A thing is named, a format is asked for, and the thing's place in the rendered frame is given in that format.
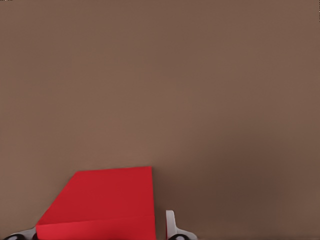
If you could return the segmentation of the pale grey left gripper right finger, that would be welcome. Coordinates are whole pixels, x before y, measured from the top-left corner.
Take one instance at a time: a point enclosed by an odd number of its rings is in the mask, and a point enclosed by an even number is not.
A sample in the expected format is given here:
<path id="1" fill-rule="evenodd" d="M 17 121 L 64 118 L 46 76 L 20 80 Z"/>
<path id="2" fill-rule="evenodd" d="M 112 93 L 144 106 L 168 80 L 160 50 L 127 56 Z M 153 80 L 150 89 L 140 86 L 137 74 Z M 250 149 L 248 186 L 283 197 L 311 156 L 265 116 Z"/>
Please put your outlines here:
<path id="1" fill-rule="evenodd" d="M 194 233 L 177 227 L 173 210 L 166 210 L 165 216 L 166 240 L 198 240 L 198 237 Z"/>

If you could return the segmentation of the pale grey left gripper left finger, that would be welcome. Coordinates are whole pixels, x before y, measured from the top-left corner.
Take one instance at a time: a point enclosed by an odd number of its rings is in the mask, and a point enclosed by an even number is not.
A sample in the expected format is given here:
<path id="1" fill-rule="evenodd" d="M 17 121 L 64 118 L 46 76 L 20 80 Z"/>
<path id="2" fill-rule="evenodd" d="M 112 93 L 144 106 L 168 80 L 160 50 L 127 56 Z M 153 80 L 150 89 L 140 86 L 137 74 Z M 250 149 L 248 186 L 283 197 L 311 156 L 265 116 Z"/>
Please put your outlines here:
<path id="1" fill-rule="evenodd" d="M 6 236 L 3 240 L 38 240 L 36 228 L 19 231 Z"/>

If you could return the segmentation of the red wooden cube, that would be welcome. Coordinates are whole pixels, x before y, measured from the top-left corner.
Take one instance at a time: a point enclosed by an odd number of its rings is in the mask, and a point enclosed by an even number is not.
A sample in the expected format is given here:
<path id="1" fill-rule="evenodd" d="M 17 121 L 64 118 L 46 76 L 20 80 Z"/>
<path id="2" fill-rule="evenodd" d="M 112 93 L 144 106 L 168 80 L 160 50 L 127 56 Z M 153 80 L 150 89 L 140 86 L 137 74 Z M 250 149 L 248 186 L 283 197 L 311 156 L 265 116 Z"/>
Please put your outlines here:
<path id="1" fill-rule="evenodd" d="M 156 240 L 152 168 L 76 172 L 35 227 L 39 240 Z"/>

